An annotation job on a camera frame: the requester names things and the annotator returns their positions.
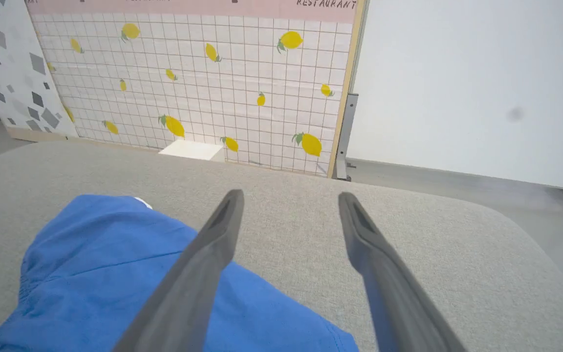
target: blue towel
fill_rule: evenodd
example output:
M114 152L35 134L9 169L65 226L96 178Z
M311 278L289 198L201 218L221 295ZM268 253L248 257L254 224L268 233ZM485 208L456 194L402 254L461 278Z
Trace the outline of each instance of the blue towel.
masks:
M79 196L36 236L0 351L110 351L196 231L131 197ZM357 351L353 337L230 263L205 351Z

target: metal bracket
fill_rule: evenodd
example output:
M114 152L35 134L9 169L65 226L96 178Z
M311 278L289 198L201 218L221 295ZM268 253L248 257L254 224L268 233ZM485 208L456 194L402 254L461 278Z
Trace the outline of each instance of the metal bracket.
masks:
M345 112L342 114L342 127L340 128L340 138L338 138L338 149L335 161L335 170L338 180L351 181L351 176L346 174L346 148L349 146L351 137L351 126L355 116L355 107L358 103L358 94L349 93L346 96Z

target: white box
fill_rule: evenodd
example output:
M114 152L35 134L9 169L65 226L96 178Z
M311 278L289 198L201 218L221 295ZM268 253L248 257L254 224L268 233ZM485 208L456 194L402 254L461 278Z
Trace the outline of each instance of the white box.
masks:
M225 162L222 145L176 140L159 152L165 155L181 156L182 158Z

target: gray couch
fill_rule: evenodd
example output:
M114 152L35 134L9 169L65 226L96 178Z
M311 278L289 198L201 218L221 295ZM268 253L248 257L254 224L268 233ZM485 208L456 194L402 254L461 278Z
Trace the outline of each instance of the gray couch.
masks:
M36 232L79 194L139 196L200 228L243 189L235 261L376 349L337 196L352 192L470 351L563 351L563 275L511 220L473 203L75 142L0 155L0 323Z

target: lemon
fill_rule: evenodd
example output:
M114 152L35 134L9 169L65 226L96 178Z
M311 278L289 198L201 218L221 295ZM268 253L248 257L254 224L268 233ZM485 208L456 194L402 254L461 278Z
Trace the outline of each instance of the lemon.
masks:
M112 132L113 134L119 134L119 129L117 129L114 123L110 121L103 121L103 127L107 128L108 131Z
M225 143L228 149L232 150L233 152L238 151L238 142L231 137L221 137L221 142Z
M133 23L127 23L123 26L123 30L121 31L121 40L129 41L130 39L136 39L140 35L140 29L136 27Z
M295 31L286 32L281 36L279 43L277 43L277 51L281 54L280 49L284 51L286 51L287 48L297 49L301 43L303 43L301 34Z
M166 69L166 76L172 81L177 80L177 76L175 76L175 74L173 73L173 71L171 71L170 68Z
M67 114L69 114L69 118L71 119L72 123L75 123L75 118L73 117L73 113L71 111L71 109L69 109L69 107L63 105L65 107L65 111Z
M320 156L323 147L320 140L315 136L309 133L297 133L292 137L292 140L296 141L297 145L301 144L307 154Z
M158 121L163 126L166 126L166 128L168 128L168 130L171 131L172 134L180 137L185 136L184 127L176 118L164 114L163 116L158 117Z
M258 94L258 105L261 107L262 105L264 105L265 102L266 102L266 97L264 96L264 93L260 92Z
M210 43L205 44L205 54L208 55L208 58L210 58L213 62L221 62L221 56L217 54L217 50L214 49L214 46L210 45Z
M333 92L331 91L331 88L329 88L328 85L323 85L321 87L321 93L324 94L324 96L333 96Z
M71 38L71 47L73 48L73 50L75 50L76 52L83 54L84 53L84 49L82 49L82 47L80 46L80 43L78 43L77 40L75 40L75 38Z

